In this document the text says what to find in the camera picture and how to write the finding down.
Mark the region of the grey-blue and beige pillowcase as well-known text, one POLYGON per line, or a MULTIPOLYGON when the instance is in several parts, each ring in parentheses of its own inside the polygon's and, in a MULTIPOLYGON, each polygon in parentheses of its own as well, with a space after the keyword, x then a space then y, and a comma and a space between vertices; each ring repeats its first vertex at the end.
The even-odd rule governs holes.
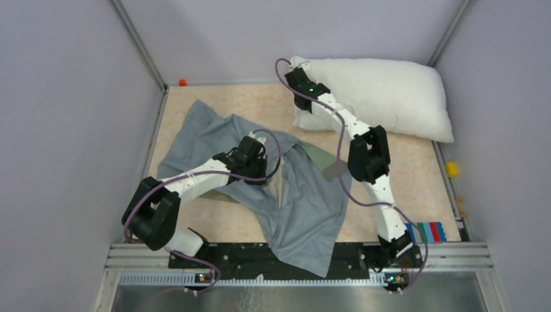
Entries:
MULTIPOLYGON (((221 117, 208 104, 195 101, 188 110, 165 158, 158 167, 159 178, 191 170, 217 153, 238 145, 260 126, 235 114, 221 117)), ((209 195, 184 204, 180 221, 199 225, 222 240, 243 226, 245 206, 256 217, 269 247, 283 255, 299 252, 328 253, 342 228, 348 197, 343 192, 349 174, 327 179, 294 136, 275 131, 266 143, 268 169, 275 175, 265 186, 241 181, 218 189, 224 201, 209 195)))

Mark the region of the white pillow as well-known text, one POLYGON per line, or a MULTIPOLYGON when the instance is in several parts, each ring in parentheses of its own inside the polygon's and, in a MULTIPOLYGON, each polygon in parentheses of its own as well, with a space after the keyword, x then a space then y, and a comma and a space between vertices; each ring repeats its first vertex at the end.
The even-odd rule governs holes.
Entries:
POLYGON ((388 132, 453 143, 446 94, 436 69, 402 60, 376 58, 306 59, 308 78, 327 86, 354 116, 388 132))

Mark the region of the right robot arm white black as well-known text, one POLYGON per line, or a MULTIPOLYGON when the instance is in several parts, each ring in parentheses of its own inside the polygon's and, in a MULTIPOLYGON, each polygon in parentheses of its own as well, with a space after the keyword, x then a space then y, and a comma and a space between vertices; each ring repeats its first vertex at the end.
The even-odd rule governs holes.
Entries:
POLYGON ((391 156, 386 130, 355 117, 337 101, 328 87, 310 80, 303 68, 292 69, 285 74, 285 80, 294 93, 295 106, 319 118, 338 133, 339 150, 343 142, 348 143, 348 172, 368 192, 372 200, 370 206, 378 218, 381 260, 390 268, 398 268, 407 260, 413 242, 396 210, 391 190, 391 156))

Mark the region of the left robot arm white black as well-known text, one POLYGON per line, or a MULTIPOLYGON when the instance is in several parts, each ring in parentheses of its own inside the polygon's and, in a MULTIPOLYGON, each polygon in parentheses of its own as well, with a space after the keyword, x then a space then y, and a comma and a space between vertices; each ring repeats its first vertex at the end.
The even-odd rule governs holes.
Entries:
POLYGON ((236 181, 262 185, 266 181, 266 138, 250 133, 239 145, 218 153, 182 174, 141 180, 122 216, 126 238, 143 242, 150 250, 183 254, 192 268, 208 261, 207 240, 189 227, 178 226, 179 210, 201 195, 236 181))

